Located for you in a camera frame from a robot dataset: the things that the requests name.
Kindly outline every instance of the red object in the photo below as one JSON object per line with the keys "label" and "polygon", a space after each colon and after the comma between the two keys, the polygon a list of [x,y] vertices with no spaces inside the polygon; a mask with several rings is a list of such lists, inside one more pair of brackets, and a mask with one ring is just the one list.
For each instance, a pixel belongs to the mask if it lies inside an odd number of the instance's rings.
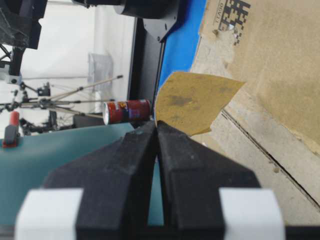
{"label": "red object", "polygon": [[105,103],[104,123],[119,124],[150,119],[151,106],[148,100],[111,101]]}
{"label": "red object", "polygon": [[19,113],[17,111],[13,111],[10,115],[10,125],[14,125],[19,127]]}
{"label": "red object", "polygon": [[[13,111],[10,114],[9,126],[5,128],[4,139],[2,140],[3,148],[15,148],[18,145],[18,137],[19,137],[19,113],[17,111]],[[6,140],[14,138],[14,142],[11,144],[7,144]]]}

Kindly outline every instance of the red can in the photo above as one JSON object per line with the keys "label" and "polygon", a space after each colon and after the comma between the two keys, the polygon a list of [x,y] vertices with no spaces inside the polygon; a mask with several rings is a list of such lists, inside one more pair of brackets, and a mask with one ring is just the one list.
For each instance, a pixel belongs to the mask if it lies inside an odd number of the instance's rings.
{"label": "red can", "polygon": [[106,125],[148,121],[151,105],[148,100],[110,101],[104,103],[103,120]]}

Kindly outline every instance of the sandpaper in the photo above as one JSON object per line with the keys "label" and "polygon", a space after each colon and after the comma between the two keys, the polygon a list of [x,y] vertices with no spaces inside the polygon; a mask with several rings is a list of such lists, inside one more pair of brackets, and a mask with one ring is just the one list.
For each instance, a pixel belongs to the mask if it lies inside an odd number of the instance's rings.
{"label": "sandpaper", "polygon": [[156,120],[189,136],[210,132],[210,125],[243,82],[220,76],[175,72],[160,89]]}

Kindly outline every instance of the blue surface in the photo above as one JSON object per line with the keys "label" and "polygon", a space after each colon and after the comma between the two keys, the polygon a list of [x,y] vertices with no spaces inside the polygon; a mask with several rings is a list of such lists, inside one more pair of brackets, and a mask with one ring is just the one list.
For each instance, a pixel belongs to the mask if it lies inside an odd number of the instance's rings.
{"label": "blue surface", "polygon": [[186,0],[181,26],[167,40],[159,80],[159,88],[174,72],[188,72],[192,66],[199,42],[199,29],[207,0]]}
{"label": "blue surface", "polygon": [[57,131],[22,137],[15,148],[2,148],[0,139],[0,225],[15,224],[27,192],[39,188],[49,172],[132,130],[126,123]]}
{"label": "blue surface", "polygon": [[[188,72],[192,66],[199,42],[199,29],[207,0],[186,0],[182,24],[167,40],[159,80],[159,88],[176,71]],[[154,166],[150,199],[149,225],[164,224],[159,164]]]}

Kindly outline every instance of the clamp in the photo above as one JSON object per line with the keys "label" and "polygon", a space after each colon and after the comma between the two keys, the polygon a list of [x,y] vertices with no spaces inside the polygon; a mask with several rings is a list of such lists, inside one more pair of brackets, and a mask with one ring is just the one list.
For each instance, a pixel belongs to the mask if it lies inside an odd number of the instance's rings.
{"label": "clamp", "polygon": [[[149,226],[156,159],[164,225]],[[161,121],[57,168],[42,187],[24,200],[16,240],[320,237],[320,227],[285,227],[275,196],[253,171]]]}

